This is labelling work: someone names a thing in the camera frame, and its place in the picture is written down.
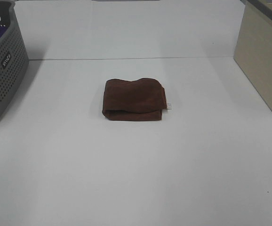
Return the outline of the grey perforated laundry basket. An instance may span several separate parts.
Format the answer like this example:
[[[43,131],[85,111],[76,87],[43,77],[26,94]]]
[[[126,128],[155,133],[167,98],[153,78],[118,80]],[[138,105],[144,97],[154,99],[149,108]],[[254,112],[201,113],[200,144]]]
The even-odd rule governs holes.
[[[14,11],[15,2],[0,0],[0,118],[17,92],[29,58]]]

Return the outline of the brown towel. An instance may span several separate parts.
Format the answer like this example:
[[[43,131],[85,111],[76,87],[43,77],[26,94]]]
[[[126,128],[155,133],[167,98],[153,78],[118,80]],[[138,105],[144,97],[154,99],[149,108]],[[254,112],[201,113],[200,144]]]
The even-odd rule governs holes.
[[[102,114],[111,121],[160,121],[168,109],[166,92],[156,79],[106,82]]]

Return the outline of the beige plastic basket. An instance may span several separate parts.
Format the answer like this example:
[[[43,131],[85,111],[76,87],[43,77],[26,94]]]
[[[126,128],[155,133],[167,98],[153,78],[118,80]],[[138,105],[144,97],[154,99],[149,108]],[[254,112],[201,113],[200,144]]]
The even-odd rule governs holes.
[[[272,0],[246,2],[233,58],[272,111]]]

